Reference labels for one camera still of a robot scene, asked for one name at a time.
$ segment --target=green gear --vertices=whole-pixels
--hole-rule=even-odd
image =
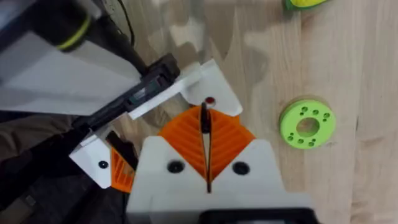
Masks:
[[[306,121],[312,125],[302,130]],[[297,149],[313,149],[333,134],[336,118],[332,110],[316,100],[300,100],[288,106],[279,122],[280,134],[287,144]]]

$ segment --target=yellow object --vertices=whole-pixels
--hole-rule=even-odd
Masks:
[[[290,0],[296,7],[312,7],[321,4],[327,0]]]
[[[76,43],[80,38],[84,35],[88,27],[90,26],[91,17],[87,14],[86,19],[81,25],[81,27],[77,30],[75,34],[73,34],[67,41],[57,46],[58,49],[64,50],[68,47],[72,46]]]

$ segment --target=screw hole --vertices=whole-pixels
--hole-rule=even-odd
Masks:
[[[99,166],[99,168],[101,168],[101,169],[106,169],[106,168],[108,168],[109,164],[108,164],[108,162],[106,162],[106,161],[99,161],[99,162],[98,162],[98,166]]]
[[[245,162],[235,162],[232,166],[232,170],[234,170],[235,174],[246,175],[250,172],[250,167]]]
[[[208,108],[214,107],[214,105],[216,105],[216,99],[214,99],[212,96],[206,97],[205,103],[207,104]]]
[[[185,164],[181,161],[171,161],[167,165],[167,170],[172,174],[178,174],[183,171],[185,168]]]

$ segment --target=wooden surface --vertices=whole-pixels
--hole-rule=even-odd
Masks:
[[[398,1],[331,0],[286,14],[280,0],[125,0],[147,63],[172,52],[181,68],[213,57],[239,97],[241,122],[275,150],[288,191],[308,192],[323,223],[398,223]],[[116,1],[109,11],[122,30]],[[277,121],[298,96],[337,117],[323,147],[295,150]],[[140,146],[187,108],[177,96],[115,125]]]

